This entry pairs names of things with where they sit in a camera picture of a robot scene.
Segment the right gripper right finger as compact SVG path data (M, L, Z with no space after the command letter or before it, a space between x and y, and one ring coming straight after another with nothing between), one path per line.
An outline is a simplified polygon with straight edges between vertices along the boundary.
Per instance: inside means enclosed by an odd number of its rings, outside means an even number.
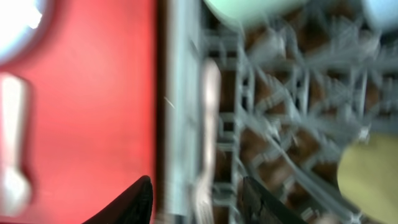
M242 203L246 224L307 224L252 177L243 179Z

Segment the yellow plastic cup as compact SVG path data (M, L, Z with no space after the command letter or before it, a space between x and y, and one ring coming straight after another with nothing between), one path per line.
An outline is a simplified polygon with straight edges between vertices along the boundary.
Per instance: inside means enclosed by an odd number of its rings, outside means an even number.
M344 198L367 217L397 224L397 136L372 133L344 151L337 172Z

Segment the light blue plate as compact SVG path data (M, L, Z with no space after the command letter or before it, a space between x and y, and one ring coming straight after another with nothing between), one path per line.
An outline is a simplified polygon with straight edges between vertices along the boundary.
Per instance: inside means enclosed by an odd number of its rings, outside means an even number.
M48 30L54 0L1 0L1 65L25 55Z

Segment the light blue small bowl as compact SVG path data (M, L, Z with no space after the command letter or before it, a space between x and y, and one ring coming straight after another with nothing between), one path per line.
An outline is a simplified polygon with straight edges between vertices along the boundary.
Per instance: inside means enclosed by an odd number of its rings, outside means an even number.
M361 5L370 28L380 32L397 29L397 0L362 0Z

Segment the white plastic fork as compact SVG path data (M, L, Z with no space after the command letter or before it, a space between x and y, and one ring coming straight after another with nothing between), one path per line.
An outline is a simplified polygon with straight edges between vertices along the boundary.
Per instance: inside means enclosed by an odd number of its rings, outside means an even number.
M204 63L203 103L203 147L202 171L193 193L193 211L197 224L212 224L212 186L216 167L216 139L221 91L221 73L212 59Z

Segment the white plastic spoon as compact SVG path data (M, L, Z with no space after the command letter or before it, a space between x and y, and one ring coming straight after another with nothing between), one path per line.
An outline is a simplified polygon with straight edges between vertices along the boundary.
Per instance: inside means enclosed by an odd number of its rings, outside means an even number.
M18 216L32 194L30 181L22 171L22 152L29 88L10 73L1 74L1 215Z

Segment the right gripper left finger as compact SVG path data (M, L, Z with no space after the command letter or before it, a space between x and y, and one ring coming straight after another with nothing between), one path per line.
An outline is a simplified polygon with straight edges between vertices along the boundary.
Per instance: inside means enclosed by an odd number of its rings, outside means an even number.
M151 179L143 175L83 224L149 224L153 201Z

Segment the mint green bowl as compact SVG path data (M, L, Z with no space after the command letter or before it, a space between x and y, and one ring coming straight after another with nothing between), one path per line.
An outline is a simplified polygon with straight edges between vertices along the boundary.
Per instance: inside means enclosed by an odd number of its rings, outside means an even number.
M309 0L204 0L208 9L232 29L254 27L274 17L284 16Z

